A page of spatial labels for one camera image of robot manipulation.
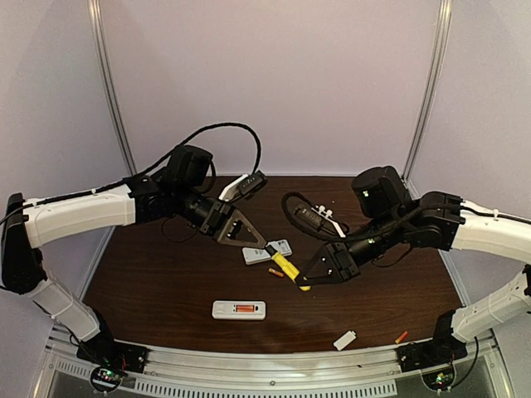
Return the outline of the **yellow handled screwdriver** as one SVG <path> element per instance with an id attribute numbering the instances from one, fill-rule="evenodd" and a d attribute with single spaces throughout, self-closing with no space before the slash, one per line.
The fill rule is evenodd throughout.
<path id="1" fill-rule="evenodd" d="M 297 275 L 300 273 L 300 271 L 291 262 L 289 262 L 274 246 L 267 245 L 265 247 L 265 251 L 271 257 L 271 259 L 281 268 L 283 273 L 295 285 L 297 285 Z M 299 287 L 299 289 L 302 291 L 310 291 L 311 287 Z"/>

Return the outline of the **large white remote control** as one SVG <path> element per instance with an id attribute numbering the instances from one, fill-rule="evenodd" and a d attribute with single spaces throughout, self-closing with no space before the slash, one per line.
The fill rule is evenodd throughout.
<path id="1" fill-rule="evenodd" d="M 269 242 L 265 249 L 244 247 L 241 249 L 243 260 L 246 265 L 255 265 L 269 261 L 271 254 L 281 253 L 284 257 L 293 254 L 288 240 L 275 240 Z"/>

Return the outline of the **small white battery cover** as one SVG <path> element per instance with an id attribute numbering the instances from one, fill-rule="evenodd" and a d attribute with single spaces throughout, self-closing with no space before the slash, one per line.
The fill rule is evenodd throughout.
<path id="1" fill-rule="evenodd" d="M 340 338 L 338 338 L 336 341 L 334 341 L 333 346 L 337 351 L 342 351 L 345 349 L 349 344 L 354 342 L 357 338 L 357 333 L 353 330 L 347 331 L 344 335 L 342 335 Z"/>

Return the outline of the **small white remote control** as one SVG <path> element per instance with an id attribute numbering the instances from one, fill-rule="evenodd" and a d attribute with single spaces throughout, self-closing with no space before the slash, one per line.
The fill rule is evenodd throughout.
<path id="1" fill-rule="evenodd" d="M 216 300 L 212 304 L 212 317 L 216 320 L 262 321 L 266 318 L 266 303 Z"/>

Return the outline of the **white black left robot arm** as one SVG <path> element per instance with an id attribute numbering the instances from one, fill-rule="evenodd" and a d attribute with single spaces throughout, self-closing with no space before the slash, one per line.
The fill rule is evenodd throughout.
<path id="1" fill-rule="evenodd" d="M 265 174 L 243 174 L 213 198 L 198 189 L 212 165 L 208 151 L 178 145 L 152 175 L 62 197 L 11 195 L 1 221 L 2 287 L 32 299 L 82 342 L 109 339 L 101 317 L 44 270 L 42 246 L 87 231 L 181 216 L 221 245 L 264 248 L 266 239 L 234 204 L 263 188 Z"/>

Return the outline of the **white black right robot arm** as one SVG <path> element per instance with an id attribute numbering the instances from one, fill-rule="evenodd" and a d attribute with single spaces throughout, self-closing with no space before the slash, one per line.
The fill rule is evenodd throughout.
<path id="1" fill-rule="evenodd" d="M 344 238 L 323 245 L 327 275 L 310 277 L 306 265 L 296 277 L 300 287 L 345 282 L 359 268 L 395 245 L 438 250 L 473 250 L 524 263 L 507 284 L 485 298 L 441 315 L 434 340 L 466 343 L 530 309 L 530 222 L 480 207 L 459 196 L 428 192 L 412 199 L 391 166 L 373 167 L 351 184 L 370 222 Z"/>

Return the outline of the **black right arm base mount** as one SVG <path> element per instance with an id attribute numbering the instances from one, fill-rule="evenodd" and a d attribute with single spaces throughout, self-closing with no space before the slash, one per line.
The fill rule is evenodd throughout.
<path id="1" fill-rule="evenodd" d="M 395 350 L 402 372 L 450 364 L 468 355 L 466 344 L 451 335 L 412 342 Z"/>

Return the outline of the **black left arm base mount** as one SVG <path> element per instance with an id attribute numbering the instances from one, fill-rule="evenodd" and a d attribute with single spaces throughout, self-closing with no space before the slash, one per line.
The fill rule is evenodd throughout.
<path id="1" fill-rule="evenodd" d="M 82 360 L 125 373 L 143 373 L 148 354 L 145 346 L 117 342 L 103 335 L 79 342 L 76 352 Z"/>

